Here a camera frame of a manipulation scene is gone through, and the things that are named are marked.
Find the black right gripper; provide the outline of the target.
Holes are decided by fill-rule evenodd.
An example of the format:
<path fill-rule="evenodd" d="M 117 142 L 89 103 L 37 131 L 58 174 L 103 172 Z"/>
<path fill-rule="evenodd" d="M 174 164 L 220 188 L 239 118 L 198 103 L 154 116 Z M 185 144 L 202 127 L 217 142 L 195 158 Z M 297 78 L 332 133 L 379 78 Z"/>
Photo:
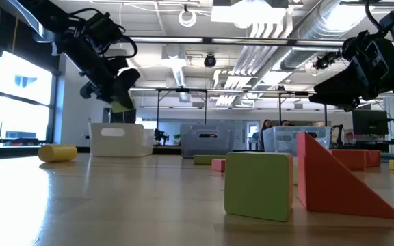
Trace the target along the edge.
<path fill-rule="evenodd" d="M 378 94 L 394 90 L 394 46 L 390 40 L 373 40 L 352 62 L 354 66 L 316 85 L 309 100 L 342 104 L 344 112 L 351 112 L 358 108 L 360 98 L 373 100 Z"/>

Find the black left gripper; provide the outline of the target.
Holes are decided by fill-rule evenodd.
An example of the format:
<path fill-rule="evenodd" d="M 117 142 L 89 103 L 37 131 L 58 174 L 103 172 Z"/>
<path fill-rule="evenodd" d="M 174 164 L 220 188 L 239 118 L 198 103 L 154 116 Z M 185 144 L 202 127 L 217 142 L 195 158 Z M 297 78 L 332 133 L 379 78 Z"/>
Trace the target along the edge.
<path fill-rule="evenodd" d="M 123 34 L 117 42 L 129 41 Z M 56 51 L 64 53 L 78 68 L 79 74 L 88 81 L 81 87 L 82 98 L 92 96 L 104 103 L 115 101 L 127 109 L 134 105 L 129 90 L 135 85 L 140 74 L 135 68 L 118 73 L 128 66 L 126 55 L 106 57 L 105 52 L 112 45 L 96 49 L 85 37 L 85 25 L 64 25 L 56 31 Z"/>

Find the yellow cylinder wooden block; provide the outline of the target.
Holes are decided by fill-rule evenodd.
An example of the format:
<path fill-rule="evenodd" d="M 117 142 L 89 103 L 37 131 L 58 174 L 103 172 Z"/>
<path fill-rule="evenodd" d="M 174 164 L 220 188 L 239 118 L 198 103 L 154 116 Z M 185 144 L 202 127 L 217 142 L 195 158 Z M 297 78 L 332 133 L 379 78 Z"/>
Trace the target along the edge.
<path fill-rule="evenodd" d="M 76 157 L 76 146 L 44 145 L 38 150 L 38 158 L 45 163 L 71 161 Z"/>

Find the red triangle wooden block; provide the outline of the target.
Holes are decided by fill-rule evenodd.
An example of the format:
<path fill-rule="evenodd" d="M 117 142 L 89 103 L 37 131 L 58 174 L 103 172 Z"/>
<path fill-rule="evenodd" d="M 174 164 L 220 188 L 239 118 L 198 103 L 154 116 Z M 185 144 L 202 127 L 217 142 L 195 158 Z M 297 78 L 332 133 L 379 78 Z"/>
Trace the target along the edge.
<path fill-rule="evenodd" d="M 394 208 L 307 132 L 296 146 L 298 198 L 308 211 L 394 219 Z"/>

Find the green rectangular block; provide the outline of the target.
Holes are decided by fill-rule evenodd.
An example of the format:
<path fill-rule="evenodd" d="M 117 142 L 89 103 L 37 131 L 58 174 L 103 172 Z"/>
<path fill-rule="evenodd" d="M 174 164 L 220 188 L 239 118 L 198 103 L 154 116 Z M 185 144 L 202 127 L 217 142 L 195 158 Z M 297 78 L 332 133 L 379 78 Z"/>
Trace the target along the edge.
<path fill-rule="evenodd" d="M 194 155 L 194 165 L 211 165 L 213 159 L 225 159 L 225 155 Z"/>

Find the red rectangular wooden block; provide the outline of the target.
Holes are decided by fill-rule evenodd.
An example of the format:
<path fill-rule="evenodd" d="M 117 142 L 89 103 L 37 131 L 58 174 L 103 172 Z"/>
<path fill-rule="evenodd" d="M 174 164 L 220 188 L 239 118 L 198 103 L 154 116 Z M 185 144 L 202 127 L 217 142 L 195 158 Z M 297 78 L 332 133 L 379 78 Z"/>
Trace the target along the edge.
<path fill-rule="evenodd" d="M 224 172 L 226 165 L 226 159 L 212 159 L 211 160 L 211 168 L 212 170 Z"/>

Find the black computer monitor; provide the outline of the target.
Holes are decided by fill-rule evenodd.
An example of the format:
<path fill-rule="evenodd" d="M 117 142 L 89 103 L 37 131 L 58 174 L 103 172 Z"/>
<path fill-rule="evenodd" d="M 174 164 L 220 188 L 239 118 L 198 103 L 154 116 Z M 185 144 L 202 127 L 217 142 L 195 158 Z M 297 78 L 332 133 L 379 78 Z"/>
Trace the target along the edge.
<path fill-rule="evenodd" d="M 354 110 L 352 126 L 355 135 L 387 135 L 389 132 L 385 111 Z"/>

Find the white plastic bin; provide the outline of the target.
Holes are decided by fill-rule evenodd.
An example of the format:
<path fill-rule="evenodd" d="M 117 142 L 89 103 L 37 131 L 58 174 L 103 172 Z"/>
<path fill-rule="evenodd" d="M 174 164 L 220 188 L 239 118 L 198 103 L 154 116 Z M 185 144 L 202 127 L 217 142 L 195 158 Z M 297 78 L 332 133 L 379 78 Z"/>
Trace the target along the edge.
<path fill-rule="evenodd" d="M 153 153 L 154 129 L 141 124 L 89 123 L 94 157 L 143 157 Z"/>

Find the white strip light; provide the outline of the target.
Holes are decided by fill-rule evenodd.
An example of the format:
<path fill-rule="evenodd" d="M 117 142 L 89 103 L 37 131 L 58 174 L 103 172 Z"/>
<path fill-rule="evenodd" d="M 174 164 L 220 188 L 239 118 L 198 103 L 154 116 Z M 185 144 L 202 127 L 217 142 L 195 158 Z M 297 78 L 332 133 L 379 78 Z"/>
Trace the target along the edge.
<path fill-rule="evenodd" d="M 164 43 L 164 44 L 187 44 L 202 43 L 202 38 L 181 38 L 181 37 L 165 37 L 165 36 L 134 36 L 131 38 L 135 42 L 140 43 Z"/>
<path fill-rule="evenodd" d="M 343 40 L 297 40 L 296 46 L 340 47 Z"/>
<path fill-rule="evenodd" d="M 282 46 L 288 43 L 287 40 L 282 39 L 246 39 L 246 38 L 213 38 L 212 43 L 216 44 L 251 44 L 251 45 L 275 45 Z"/>

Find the clear plastic bin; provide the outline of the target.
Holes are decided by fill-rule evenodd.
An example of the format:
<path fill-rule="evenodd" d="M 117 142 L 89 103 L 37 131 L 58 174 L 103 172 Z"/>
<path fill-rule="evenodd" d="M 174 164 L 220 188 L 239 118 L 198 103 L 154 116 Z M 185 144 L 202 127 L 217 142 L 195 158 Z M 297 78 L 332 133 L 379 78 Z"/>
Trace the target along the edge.
<path fill-rule="evenodd" d="M 307 132 L 322 147 L 329 149 L 331 128 L 328 126 L 275 126 L 263 131 L 265 152 L 282 152 L 297 155 L 297 134 Z"/>

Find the bright window pane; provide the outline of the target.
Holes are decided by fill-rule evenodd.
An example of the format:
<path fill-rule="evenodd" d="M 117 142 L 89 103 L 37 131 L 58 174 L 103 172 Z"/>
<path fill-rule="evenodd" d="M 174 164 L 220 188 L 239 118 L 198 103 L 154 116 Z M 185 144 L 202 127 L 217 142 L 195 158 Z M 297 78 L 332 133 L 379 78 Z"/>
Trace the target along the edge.
<path fill-rule="evenodd" d="M 0 57 L 0 141 L 44 141 L 49 126 L 53 75 L 9 52 Z"/>

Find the grey plastic bin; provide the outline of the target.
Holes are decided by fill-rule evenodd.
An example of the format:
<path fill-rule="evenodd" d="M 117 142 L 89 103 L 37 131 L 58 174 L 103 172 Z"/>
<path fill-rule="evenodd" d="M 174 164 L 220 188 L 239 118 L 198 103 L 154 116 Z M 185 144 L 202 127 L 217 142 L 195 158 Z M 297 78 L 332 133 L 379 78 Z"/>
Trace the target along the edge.
<path fill-rule="evenodd" d="M 180 128 L 183 158 L 226 155 L 233 151 L 235 127 L 224 124 L 183 124 Z"/>

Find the green square wooden block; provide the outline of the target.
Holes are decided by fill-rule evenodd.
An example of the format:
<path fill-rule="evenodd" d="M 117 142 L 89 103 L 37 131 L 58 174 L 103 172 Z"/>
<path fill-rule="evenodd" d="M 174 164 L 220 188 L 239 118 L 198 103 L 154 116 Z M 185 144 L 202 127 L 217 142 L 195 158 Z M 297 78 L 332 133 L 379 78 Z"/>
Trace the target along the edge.
<path fill-rule="evenodd" d="M 231 215 L 285 222 L 293 204 L 293 156 L 231 152 L 226 155 L 224 210 Z"/>

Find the white ceiling light fixture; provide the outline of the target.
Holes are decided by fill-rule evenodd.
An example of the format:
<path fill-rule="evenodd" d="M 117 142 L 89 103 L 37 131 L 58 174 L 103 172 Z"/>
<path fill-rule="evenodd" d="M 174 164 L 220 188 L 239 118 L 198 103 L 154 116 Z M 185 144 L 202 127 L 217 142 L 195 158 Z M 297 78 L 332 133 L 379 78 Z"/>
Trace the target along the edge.
<path fill-rule="evenodd" d="M 254 23 L 279 23 L 286 12 L 287 8 L 272 8 L 263 5 L 213 6 L 211 22 L 232 23 L 237 28 L 245 29 Z"/>

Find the black metal frame stand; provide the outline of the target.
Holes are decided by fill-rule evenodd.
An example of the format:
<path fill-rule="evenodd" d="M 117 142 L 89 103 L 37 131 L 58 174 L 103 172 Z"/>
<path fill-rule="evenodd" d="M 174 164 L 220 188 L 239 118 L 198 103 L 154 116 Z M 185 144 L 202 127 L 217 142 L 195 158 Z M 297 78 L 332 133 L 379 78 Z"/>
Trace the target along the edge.
<path fill-rule="evenodd" d="M 205 110 L 204 125 L 207 124 L 207 99 L 208 99 L 208 90 L 207 89 L 177 87 L 177 88 L 157 88 L 155 90 L 157 91 L 157 108 L 156 108 L 157 109 L 157 118 L 156 118 L 157 125 L 156 125 L 156 128 L 159 128 L 159 110 L 160 110 L 160 102 L 162 101 L 162 99 L 161 99 L 161 92 L 162 91 L 167 91 L 167 94 L 169 92 L 178 92 L 178 93 L 185 92 L 185 93 L 188 93 L 188 94 L 190 94 L 191 92 L 195 92 L 195 93 L 196 92 L 202 92 L 202 93 L 204 93 L 205 94 L 205 98 L 203 99 L 203 102 L 205 104 L 205 107 L 204 108 L 199 107 L 199 109 L 204 109 Z"/>
<path fill-rule="evenodd" d="M 278 92 L 278 115 L 279 115 L 280 125 L 282 125 L 282 123 L 283 123 L 282 95 L 309 97 L 310 95 L 313 94 L 313 92 L 308 92 L 308 91 L 281 91 L 281 90 L 277 90 L 277 92 Z M 327 107 L 327 105 L 324 105 L 324 126 L 328 126 L 328 107 Z"/>

